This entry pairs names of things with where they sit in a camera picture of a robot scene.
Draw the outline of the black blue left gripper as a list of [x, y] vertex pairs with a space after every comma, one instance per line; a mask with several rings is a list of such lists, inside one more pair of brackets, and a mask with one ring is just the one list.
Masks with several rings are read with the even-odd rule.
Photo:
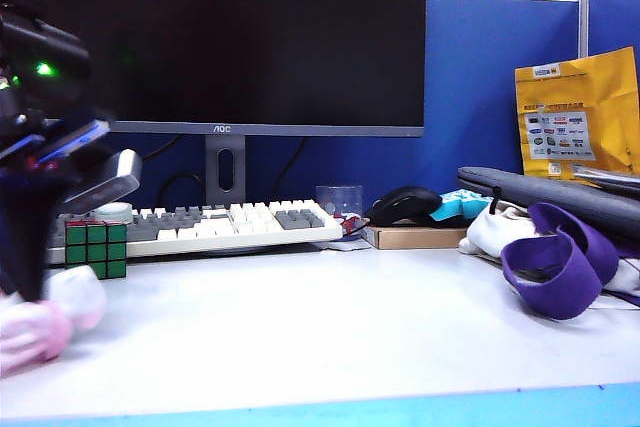
[[42, 298], [46, 249], [71, 157], [110, 131], [94, 114], [48, 119], [34, 109], [1, 110], [1, 285], [28, 301]]

